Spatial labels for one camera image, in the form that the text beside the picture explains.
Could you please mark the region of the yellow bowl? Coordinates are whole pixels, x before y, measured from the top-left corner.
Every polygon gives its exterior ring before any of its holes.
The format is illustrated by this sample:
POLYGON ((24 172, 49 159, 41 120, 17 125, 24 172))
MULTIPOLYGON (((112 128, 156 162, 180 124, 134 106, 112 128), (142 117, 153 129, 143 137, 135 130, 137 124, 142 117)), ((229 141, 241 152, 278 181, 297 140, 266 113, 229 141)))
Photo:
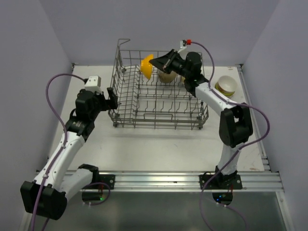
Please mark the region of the yellow bowl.
POLYGON ((141 60, 140 72, 148 79, 151 79, 153 65, 150 61, 154 58, 153 54, 146 56, 143 60, 141 60))

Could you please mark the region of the grey wire dish rack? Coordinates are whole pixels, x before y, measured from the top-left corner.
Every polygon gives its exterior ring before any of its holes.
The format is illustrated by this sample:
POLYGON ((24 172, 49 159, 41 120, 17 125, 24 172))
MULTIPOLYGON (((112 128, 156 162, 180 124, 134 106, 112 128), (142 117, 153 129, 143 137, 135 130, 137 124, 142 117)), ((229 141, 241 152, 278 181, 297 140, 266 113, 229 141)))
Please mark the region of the grey wire dish rack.
POLYGON ((129 41, 120 38, 115 53, 111 87, 118 96, 118 108, 108 113, 114 127, 202 129, 209 118, 207 104, 186 91, 180 75, 165 84, 155 67, 150 80, 140 72, 146 56, 157 58, 166 52, 128 50, 129 41))

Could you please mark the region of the beige bowl with sunflower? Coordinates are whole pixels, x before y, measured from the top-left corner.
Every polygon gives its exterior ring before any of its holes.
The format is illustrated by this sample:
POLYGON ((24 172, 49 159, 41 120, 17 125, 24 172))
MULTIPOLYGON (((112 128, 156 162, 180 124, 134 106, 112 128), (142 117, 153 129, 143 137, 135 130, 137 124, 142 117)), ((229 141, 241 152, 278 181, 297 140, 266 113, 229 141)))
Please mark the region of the beige bowl with sunflower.
POLYGON ((228 92, 235 92, 238 86, 235 79, 230 76, 221 76, 217 82, 225 91, 228 92))

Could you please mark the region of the lime green bowl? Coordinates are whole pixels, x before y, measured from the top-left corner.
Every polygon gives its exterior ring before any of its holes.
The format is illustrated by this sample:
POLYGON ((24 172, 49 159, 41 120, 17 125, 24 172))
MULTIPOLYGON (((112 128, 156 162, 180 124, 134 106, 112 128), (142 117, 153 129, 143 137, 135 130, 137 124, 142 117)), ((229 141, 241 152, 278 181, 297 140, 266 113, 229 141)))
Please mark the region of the lime green bowl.
POLYGON ((233 96, 233 95, 235 94, 234 91, 232 91, 232 92, 225 91, 225 90, 219 85, 218 82, 215 84, 215 89, 218 90, 220 93, 222 93, 224 96, 227 96, 227 97, 231 97, 231 96, 233 96))

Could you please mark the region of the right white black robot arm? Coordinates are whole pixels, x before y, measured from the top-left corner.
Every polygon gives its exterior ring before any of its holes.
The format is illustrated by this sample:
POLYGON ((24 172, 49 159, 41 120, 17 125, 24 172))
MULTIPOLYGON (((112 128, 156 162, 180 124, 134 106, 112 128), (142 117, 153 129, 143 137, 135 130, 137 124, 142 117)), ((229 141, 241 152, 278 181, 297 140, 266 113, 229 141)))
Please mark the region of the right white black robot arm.
POLYGON ((211 87, 209 80, 202 74, 202 58, 196 52, 187 53, 185 58, 171 50, 167 54, 149 60, 143 60, 142 66, 149 66, 149 70, 142 73, 149 77, 152 68, 159 71, 176 74, 184 77, 184 86, 195 98, 207 103, 219 115, 219 137, 223 142, 220 161, 215 168, 214 175, 204 174, 201 182, 203 189, 214 183, 219 189, 227 189, 231 181, 237 177, 237 164, 242 146, 246 144, 253 134, 250 110, 247 104, 239 104, 230 100, 215 88, 211 87))

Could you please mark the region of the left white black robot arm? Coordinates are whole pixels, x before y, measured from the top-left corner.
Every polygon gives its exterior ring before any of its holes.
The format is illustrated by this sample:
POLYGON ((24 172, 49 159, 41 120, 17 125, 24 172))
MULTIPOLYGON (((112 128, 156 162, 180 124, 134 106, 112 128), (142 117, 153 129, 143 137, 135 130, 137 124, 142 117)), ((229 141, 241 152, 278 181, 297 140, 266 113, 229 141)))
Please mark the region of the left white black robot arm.
POLYGON ((100 184, 105 189, 96 166, 82 164, 69 178, 65 178, 68 167, 94 130, 94 121, 100 112, 118 108, 118 97, 112 88, 104 94, 81 89, 65 124, 62 138, 44 166, 31 181, 21 186, 21 196, 26 212, 52 220, 58 220, 65 212, 69 200, 81 189, 95 189, 100 184))

